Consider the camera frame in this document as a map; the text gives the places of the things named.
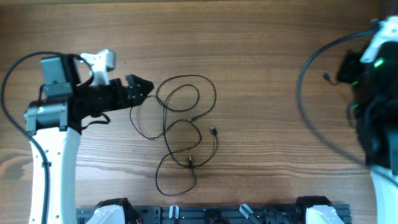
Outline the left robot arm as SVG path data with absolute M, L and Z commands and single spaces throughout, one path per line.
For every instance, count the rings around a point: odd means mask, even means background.
M 44 57 L 45 98 L 30 103 L 24 118 L 30 138 L 34 171 L 30 223 L 76 223 L 75 168 L 80 139 L 88 116 L 141 105 L 152 82 L 127 75 L 127 85 L 110 80 L 115 54 L 60 54 Z

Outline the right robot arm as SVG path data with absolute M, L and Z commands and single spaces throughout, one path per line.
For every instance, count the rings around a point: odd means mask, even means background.
M 385 42 L 370 62 L 348 51 L 337 73 L 353 89 L 353 115 L 376 194 L 377 222 L 397 224 L 397 43 Z

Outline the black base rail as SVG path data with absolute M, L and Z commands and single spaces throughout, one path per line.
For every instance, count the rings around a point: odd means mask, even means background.
M 214 218 L 223 218 L 230 223 L 251 223 L 239 207 L 180 207 L 177 220 L 169 217 L 169 208 L 160 206 L 135 206 L 142 223 L 211 223 Z M 273 204 L 252 206 L 254 217 L 261 223 L 304 223 L 304 209 L 298 205 Z

